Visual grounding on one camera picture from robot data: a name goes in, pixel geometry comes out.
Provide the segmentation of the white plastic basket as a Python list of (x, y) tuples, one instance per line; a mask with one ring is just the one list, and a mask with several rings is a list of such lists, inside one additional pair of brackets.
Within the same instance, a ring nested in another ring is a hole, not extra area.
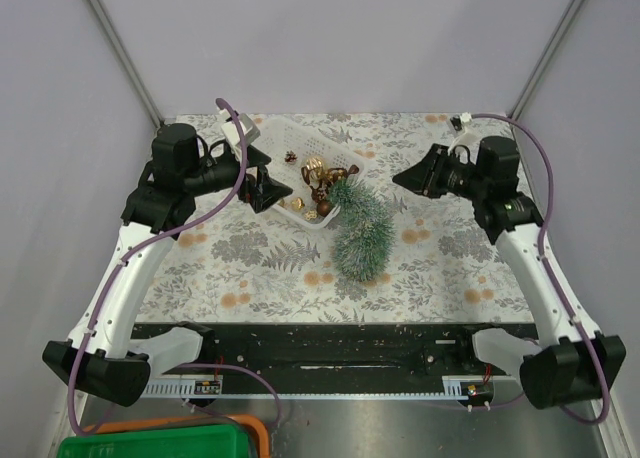
[(270, 177), (292, 189), (272, 210), (310, 230), (326, 227), (340, 209), (322, 200), (333, 179), (346, 173), (362, 179), (368, 160), (320, 132), (284, 117), (265, 119), (260, 125), (256, 148), (268, 154)]

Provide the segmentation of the small green christmas tree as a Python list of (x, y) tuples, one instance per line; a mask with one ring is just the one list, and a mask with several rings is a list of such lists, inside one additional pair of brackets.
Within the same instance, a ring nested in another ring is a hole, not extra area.
[(340, 209), (333, 250), (337, 270), (353, 281), (376, 279), (395, 242), (392, 210), (371, 186), (353, 177), (335, 183), (329, 201)]

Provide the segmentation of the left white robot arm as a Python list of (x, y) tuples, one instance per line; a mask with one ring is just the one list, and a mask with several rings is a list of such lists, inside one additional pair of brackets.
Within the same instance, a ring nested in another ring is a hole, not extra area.
[(133, 405), (148, 382), (182, 364), (196, 373), (217, 360), (215, 332), (181, 322), (137, 343), (131, 334), (151, 281), (195, 212), (197, 197), (230, 190), (260, 213), (291, 194), (272, 179), (271, 159), (253, 146), (260, 135), (245, 114), (226, 121), (222, 153), (188, 124), (162, 127), (151, 159), (121, 215), (115, 251), (89, 307), (64, 341), (47, 343), (42, 359), (69, 391), (80, 390), (120, 406)]

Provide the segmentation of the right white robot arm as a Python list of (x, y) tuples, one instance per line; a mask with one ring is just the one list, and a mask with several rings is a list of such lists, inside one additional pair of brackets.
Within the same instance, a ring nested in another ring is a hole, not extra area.
[(475, 161), (433, 145), (415, 165), (396, 174), (394, 184), (431, 199), (447, 193), (469, 200), (474, 219), (508, 265), (528, 304), (537, 340), (487, 328), (455, 349), (457, 366), (469, 374), (491, 364), (520, 384), (537, 409), (566, 408), (600, 400), (626, 357), (618, 336), (606, 336), (579, 303), (545, 237), (545, 221), (531, 198), (518, 189), (520, 155), (506, 137), (481, 139)]

